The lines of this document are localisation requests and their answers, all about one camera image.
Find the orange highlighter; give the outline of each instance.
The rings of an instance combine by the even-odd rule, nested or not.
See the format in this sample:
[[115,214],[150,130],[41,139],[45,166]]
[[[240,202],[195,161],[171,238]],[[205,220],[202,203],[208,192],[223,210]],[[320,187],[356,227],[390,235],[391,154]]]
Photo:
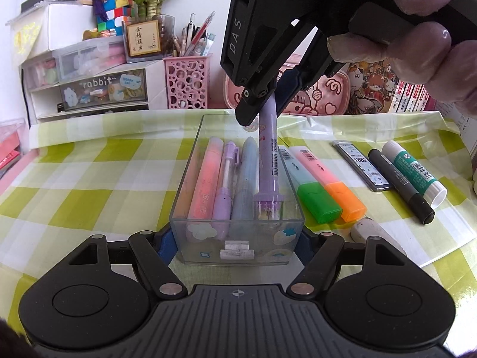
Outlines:
[[289,150],[343,209],[341,218],[345,222],[358,220],[364,216],[366,206],[307,147],[291,146]]

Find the purple mechanical pencil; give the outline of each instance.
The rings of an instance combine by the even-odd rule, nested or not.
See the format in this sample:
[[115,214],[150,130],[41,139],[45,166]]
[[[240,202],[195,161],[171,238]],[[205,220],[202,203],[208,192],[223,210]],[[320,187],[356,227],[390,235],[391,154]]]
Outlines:
[[[229,220],[232,210],[232,188],[234,183],[235,166],[239,163],[239,149],[229,141],[225,144],[222,162],[220,164],[219,181],[215,194],[213,220]],[[214,222],[215,236],[218,240],[224,240],[228,234],[228,223]]]
[[258,193],[253,196],[255,217],[280,220],[283,195],[278,193],[277,107],[272,94],[258,114],[260,156]]

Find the purple glove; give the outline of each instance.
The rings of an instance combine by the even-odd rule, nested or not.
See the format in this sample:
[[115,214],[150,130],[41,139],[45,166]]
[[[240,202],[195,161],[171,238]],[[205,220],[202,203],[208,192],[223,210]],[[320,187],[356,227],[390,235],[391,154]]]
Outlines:
[[[450,0],[394,0],[406,14],[430,15]],[[389,46],[347,33],[328,38],[337,62],[377,62],[388,57],[403,81],[424,84],[437,101],[477,115],[477,40],[451,47],[449,32],[439,23],[421,23]]]

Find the rubik's cube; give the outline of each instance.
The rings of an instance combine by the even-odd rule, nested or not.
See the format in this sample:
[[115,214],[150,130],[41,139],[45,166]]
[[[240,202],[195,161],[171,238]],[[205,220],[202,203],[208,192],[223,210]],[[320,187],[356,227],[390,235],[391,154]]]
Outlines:
[[104,10],[108,16],[107,21],[97,17],[98,32],[116,30],[116,35],[123,34],[123,21],[134,15],[133,0],[103,0]]

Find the green highlighter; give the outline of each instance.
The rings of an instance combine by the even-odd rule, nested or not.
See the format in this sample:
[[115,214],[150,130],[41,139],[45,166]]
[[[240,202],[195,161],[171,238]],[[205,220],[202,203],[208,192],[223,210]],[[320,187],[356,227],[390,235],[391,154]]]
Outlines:
[[285,146],[279,148],[298,197],[316,221],[328,223],[337,220],[343,209]]

